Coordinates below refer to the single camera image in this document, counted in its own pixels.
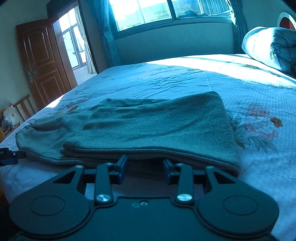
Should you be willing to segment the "large bedroom window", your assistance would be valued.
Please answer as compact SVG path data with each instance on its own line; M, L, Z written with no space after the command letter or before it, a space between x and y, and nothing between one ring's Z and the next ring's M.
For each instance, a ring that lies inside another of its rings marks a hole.
M110 1L119 32L159 21L228 16L227 1Z

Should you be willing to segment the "black left gripper tip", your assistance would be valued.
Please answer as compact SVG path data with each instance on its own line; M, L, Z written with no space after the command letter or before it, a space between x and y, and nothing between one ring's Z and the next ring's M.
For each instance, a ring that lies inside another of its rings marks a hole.
M8 165L16 165L19 159L24 159L26 153L24 151L12 151L9 148L0 148L0 167Z

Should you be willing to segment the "floral light blue bed sheet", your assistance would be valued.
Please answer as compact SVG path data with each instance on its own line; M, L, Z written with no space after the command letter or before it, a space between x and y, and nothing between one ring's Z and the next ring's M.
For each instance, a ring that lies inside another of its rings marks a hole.
M279 240L295 240L295 79L247 55L199 55L106 69L27 120L88 108L107 98L174 99L215 91L242 162L240 179L272 196Z

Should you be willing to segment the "wooden chair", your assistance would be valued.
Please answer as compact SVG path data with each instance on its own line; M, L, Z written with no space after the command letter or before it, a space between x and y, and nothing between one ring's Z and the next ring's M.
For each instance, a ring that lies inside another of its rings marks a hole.
M4 107L1 110L1 142L35 113L29 94Z

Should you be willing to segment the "brown wooden door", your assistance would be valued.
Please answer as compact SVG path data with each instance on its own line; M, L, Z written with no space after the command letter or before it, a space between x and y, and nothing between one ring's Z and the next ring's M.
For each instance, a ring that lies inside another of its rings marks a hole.
M39 109L71 90L51 20L16 26L16 37L28 85Z

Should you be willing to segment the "balcony glass door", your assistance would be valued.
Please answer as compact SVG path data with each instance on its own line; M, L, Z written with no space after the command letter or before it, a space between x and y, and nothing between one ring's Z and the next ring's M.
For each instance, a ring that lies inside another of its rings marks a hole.
M88 74L96 73L79 6L60 17L59 25L72 69L86 67Z

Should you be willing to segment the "teal right curtain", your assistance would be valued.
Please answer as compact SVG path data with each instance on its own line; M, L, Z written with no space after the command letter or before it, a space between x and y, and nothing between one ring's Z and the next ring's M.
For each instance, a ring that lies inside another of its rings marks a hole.
M230 9L231 21L233 23L234 52L242 54L242 42L245 34L248 32L248 25L243 13L243 1L227 1Z

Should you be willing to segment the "teal curtain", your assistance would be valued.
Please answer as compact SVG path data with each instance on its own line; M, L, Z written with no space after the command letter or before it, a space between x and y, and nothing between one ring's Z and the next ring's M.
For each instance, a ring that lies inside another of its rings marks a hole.
M101 36L104 56L108 67L121 65L115 39L110 26L110 4L106 0L86 1L95 23L97 24Z
M243 13L243 1L227 1L230 9L231 21L233 23L234 52L242 54L242 42L245 34L248 32L248 25Z

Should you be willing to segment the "teal left curtain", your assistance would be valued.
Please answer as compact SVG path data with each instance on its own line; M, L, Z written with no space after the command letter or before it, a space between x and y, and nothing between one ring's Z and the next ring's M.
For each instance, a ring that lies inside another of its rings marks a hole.
M121 65L115 39L110 26L110 4L106 0L86 1L95 23L97 24L101 36L104 56L108 67Z

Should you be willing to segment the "red white headboard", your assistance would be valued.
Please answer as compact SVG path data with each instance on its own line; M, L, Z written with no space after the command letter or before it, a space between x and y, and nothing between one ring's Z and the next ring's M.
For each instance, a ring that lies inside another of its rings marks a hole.
M282 12L277 18L277 26L281 28L296 30L295 19L288 13Z

